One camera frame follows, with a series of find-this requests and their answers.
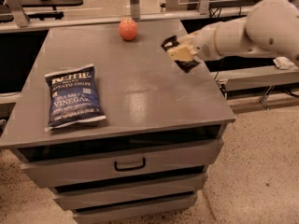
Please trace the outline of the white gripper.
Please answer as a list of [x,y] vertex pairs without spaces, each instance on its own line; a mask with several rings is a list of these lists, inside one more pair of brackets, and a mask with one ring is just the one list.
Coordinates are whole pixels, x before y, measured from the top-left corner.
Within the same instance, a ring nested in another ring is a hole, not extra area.
[[194,35],[193,45],[180,44],[167,50],[168,55],[173,61],[190,62],[193,57],[198,57],[203,61],[217,61],[222,58],[216,46],[216,34],[219,28],[218,24],[210,24],[189,35]]

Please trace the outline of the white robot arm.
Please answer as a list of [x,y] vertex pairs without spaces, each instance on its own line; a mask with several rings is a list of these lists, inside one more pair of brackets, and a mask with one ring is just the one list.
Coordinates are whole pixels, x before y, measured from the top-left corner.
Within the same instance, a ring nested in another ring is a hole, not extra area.
[[276,58],[299,62],[299,10],[286,0],[263,0],[242,18],[219,21],[185,36],[167,38],[162,48],[188,71],[200,61],[225,57]]

